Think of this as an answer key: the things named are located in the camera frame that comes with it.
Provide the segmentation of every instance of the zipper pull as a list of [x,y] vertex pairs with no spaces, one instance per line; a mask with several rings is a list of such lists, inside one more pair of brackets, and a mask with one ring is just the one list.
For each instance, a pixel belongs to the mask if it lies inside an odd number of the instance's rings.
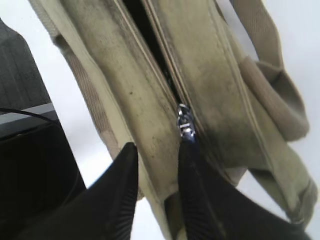
[[177,127],[180,130],[180,136],[183,141],[190,143],[196,142],[196,127],[194,116],[186,105],[180,103],[177,107]]

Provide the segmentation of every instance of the zipper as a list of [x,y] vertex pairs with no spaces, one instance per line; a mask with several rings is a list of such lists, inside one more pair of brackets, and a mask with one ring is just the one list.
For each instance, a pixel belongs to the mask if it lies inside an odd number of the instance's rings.
[[149,0],[123,0],[123,3],[131,14],[135,25],[139,29],[157,65],[162,71],[165,82],[161,84],[167,85],[169,88],[164,88],[165,93],[168,96],[173,96],[175,100],[175,108],[177,108],[178,116],[177,127],[180,131],[181,139],[190,142],[198,141],[204,152],[203,155],[206,156],[208,160],[217,160],[208,162],[228,181],[231,181],[223,171],[222,158],[219,157],[219,149],[213,151],[212,141],[209,140],[205,128],[197,117],[196,112],[193,111],[192,114],[192,109],[189,108],[192,107],[192,104],[188,92],[185,90],[183,77],[178,71],[179,67],[170,52],[159,20],[154,14],[155,10],[152,4]]
[[[177,62],[175,61],[174,56],[172,55],[170,51],[170,47],[166,41],[164,30],[161,28],[160,21],[158,17],[155,14],[155,9],[151,3],[150,0],[141,0],[145,11],[147,12],[147,15],[149,17],[149,20],[151,22],[151,26],[155,32],[156,38],[158,40],[158,43],[160,45],[160,49],[162,50],[163,58],[165,59],[169,72],[170,77],[172,79],[172,85],[170,85],[170,88],[173,93],[176,93],[178,97],[176,97],[177,105],[178,105],[178,112],[179,110],[185,110],[189,111],[189,114],[191,112],[192,121],[190,126],[194,129],[194,136],[196,135],[196,141],[199,142],[199,145],[201,147],[201,150],[204,152],[204,156],[207,158],[208,162],[223,176],[228,180],[229,182],[232,182],[232,180],[229,178],[228,174],[224,171],[223,168],[223,158],[221,157],[220,151],[218,147],[213,147],[213,141],[217,142],[216,139],[210,139],[209,136],[206,133],[206,130],[204,126],[202,125],[200,119],[197,116],[196,109],[192,109],[192,101],[190,100],[189,94],[186,91],[183,76],[180,74],[179,66],[177,65]],[[181,128],[184,125],[177,123],[178,128],[180,129],[180,135],[182,134],[181,131],[186,131],[186,129]]]

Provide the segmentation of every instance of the canvas bag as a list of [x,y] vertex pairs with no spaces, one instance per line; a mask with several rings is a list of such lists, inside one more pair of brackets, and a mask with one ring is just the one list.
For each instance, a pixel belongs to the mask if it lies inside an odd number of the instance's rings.
[[[306,226],[317,188],[287,141],[304,137],[309,125],[262,2],[231,1],[259,62],[242,51],[214,1],[142,2],[177,94],[193,111],[212,167],[234,184],[248,168],[290,220]],[[165,238],[183,236],[177,101],[125,4],[30,3],[73,70],[111,156],[126,142],[136,143],[140,190]]]

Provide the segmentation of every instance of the bag strap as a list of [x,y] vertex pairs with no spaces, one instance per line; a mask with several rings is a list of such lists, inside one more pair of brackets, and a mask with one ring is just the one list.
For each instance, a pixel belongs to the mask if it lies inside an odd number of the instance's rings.
[[247,31],[258,58],[275,67],[283,67],[281,43],[277,27],[262,0],[230,0]]

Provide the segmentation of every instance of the gray surface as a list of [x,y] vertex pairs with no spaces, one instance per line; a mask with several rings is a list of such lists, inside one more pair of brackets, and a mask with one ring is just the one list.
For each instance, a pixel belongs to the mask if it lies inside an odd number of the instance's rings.
[[[58,120],[52,103],[24,109],[26,112],[39,114],[51,120]],[[46,121],[33,116],[17,113],[0,115],[0,140],[43,125]]]

